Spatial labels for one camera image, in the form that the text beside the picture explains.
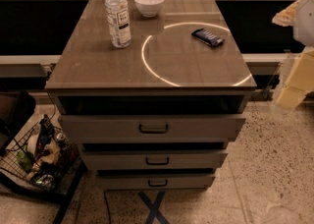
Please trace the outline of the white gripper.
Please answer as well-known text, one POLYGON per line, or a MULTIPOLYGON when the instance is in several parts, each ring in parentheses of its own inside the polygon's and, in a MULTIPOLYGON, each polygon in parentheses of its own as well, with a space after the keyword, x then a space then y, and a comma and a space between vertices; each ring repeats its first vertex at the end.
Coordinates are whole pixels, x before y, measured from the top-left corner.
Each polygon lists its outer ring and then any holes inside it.
MULTIPOLYGON (((296 0, 272 19, 282 27, 293 26, 293 38, 305 46, 314 46, 314 0, 296 0)), ((302 52, 293 59, 276 105, 294 109, 314 90, 314 51, 302 52)))

